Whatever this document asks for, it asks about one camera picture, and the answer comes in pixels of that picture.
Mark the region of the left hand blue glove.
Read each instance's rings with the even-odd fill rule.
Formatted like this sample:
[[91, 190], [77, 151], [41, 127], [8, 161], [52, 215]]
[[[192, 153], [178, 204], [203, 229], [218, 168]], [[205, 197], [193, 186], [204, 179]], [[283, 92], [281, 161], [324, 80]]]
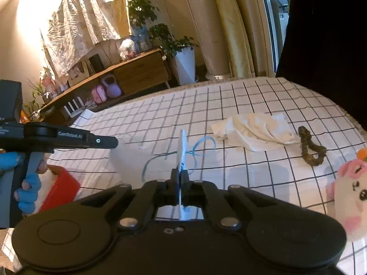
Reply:
[[[22, 161], [22, 156], [17, 152], [1, 153], [1, 176], [19, 166]], [[35, 202], [42, 187], [39, 174], [44, 174], [47, 170], [45, 158], [42, 158], [37, 171], [29, 173], [22, 181], [21, 187], [14, 192], [14, 199], [18, 202], [18, 208], [23, 214], [30, 215], [36, 210]]]

